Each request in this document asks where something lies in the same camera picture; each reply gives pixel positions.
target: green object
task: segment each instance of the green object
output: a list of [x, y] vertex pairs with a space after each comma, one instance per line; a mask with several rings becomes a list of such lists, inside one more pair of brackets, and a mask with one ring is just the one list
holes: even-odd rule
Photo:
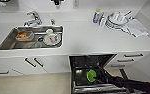
[[100, 12], [100, 9], [97, 9], [97, 12]]
[[90, 82], [94, 82], [95, 79], [93, 77], [96, 77], [96, 72], [94, 70], [90, 70], [88, 73], [87, 73], [87, 79], [88, 81]]

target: drawer handle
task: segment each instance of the drawer handle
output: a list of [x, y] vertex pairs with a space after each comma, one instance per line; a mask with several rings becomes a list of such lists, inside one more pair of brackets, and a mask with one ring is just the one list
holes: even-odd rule
[[125, 65], [111, 65], [111, 67], [125, 67]]
[[37, 58], [34, 58], [34, 60], [35, 60], [35, 62], [37, 62], [41, 67], [43, 67], [43, 64], [41, 64], [41, 63], [37, 60]]
[[25, 61], [26, 61], [27, 63], [29, 63], [30, 65], [32, 65], [33, 67], [36, 67], [36, 65], [35, 65], [35, 64], [32, 64], [32, 63], [28, 60], [28, 58], [25, 58]]
[[7, 72], [0, 72], [0, 74], [9, 74], [9, 71], [7, 71]]
[[118, 62], [132, 62], [132, 61], [134, 61], [133, 59], [131, 59], [131, 60], [117, 60]]
[[124, 55], [125, 57], [139, 57], [139, 56], [143, 56], [143, 54], [139, 54], [139, 55]]

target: kitchen utensil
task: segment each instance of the kitchen utensil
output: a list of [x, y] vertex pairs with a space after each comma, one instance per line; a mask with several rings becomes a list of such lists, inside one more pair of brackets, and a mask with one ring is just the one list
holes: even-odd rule
[[87, 73], [87, 79], [88, 79], [88, 81], [94, 82], [96, 80], [94, 77], [96, 77], [96, 72], [94, 70], [90, 70]]
[[129, 11], [128, 13], [125, 14], [125, 16], [127, 16], [128, 14], [130, 14], [132, 11]]

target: green bowl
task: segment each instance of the green bowl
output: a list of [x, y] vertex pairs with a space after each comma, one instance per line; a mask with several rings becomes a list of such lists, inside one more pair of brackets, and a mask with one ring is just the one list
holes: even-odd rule
[[96, 77], [96, 72], [94, 70], [90, 70], [88, 73], [87, 73], [87, 79], [88, 81], [90, 82], [94, 82], [95, 79], [93, 77]]

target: backsplash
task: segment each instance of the backsplash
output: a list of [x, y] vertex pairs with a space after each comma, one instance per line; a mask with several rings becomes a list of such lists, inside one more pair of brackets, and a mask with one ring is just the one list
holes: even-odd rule
[[0, 6], [0, 12], [63, 12], [101, 10], [140, 10], [147, 0], [79, 0], [79, 8], [73, 8], [74, 0], [64, 0], [56, 8], [51, 0], [11, 0]]
[[43, 23], [50, 19], [57, 21], [92, 21], [96, 9], [111, 14], [115, 11], [132, 10], [135, 16], [147, 0], [79, 0], [79, 7], [73, 8], [74, 0], [64, 0], [60, 8], [56, 8], [51, 0], [11, 0], [6, 6], [0, 6], [0, 23], [25, 22], [32, 20], [30, 11], [37, 11]]

